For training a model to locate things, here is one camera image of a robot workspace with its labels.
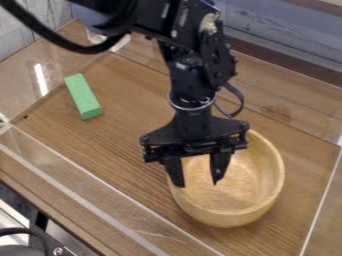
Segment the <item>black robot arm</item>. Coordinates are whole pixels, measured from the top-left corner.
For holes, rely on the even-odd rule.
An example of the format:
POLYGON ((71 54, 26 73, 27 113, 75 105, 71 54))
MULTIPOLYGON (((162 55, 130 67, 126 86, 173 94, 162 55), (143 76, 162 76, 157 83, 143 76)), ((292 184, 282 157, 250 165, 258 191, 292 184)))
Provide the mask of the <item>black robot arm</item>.
POLYGON ((230 83, 237 75, 237 58, 226 43, 221 10, 213 0, 67 0, 79 18, 106 40, 93 46, 82 45, 61 34, 37 18, 17 0, 0 0, 0 7, 59 47, 81 53, 99 54, 125 37, 137 32, 158 42, 170 70, 169 102, 175 115, 167 125, 141 137, 145 160, 161 163, 173 184, 186 186, 182 160, 208 155, 212 179, 218 182, 236 151, 248 147, 250 124, 236 118, 241 111, 220 109, 217 93, 245 96, 230 83))

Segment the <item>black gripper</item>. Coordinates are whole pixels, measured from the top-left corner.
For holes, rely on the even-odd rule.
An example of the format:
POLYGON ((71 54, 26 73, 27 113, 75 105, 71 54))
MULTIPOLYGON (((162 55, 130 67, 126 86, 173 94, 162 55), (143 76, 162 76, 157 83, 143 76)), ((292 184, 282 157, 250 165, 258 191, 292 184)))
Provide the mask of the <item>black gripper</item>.
POLYGON ((173 184, 186 186, 179 158, 210 154, 213 183, 226 175, 232 155, 248 148, 250 124, 213 115, 212 108, 175 112, 171 121, 141 137, 146 162, 163 163, 173 184))

